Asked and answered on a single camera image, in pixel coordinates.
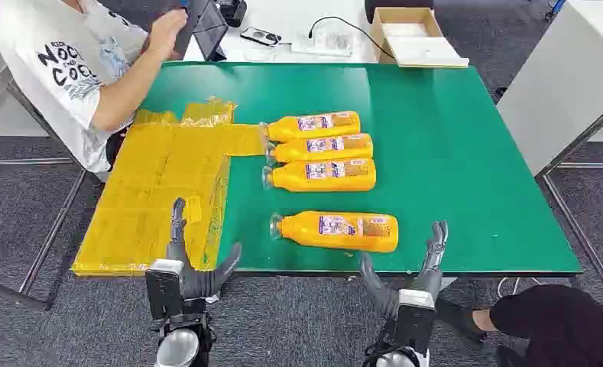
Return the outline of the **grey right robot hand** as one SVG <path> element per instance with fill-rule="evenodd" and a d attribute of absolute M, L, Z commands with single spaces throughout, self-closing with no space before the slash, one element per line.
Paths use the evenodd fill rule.
<path fill-rule="evenodd" d="M 447 221 L 435 221 L 432 224 L 432 231 L 432 236 L 426 241 L 426 254 L 420 272 L 407 288 L 396 291 L 384 285 L 374 272 L 371 256 L 367 252 L 361 253 L 359 262 L 361 279 L 368 293 L 373 297 L 375 307 L 384 317 L 396 320 L 402 305 L 435 309 L 443 279 L 440 265 L 449 237 Z"/>

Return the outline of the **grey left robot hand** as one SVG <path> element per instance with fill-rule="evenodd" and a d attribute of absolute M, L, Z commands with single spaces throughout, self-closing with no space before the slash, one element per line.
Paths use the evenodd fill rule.
<path fill-rule="evenodd" d="M 184 299 L 207 298 L 217 294 L 223 284 L 232 276 L 242 257 L 242 244 L 236 242 L 229 256 L 215 269 L 196 270 L 190 263 L 185 249 L 184 228 L 186 220 L 183 210 L 186 201 L 177 197 L 173 203 L 170 220 L 170 242 L 167 245 L 166 259 L 183 263 L 180 273 L 180 292 Z"/>

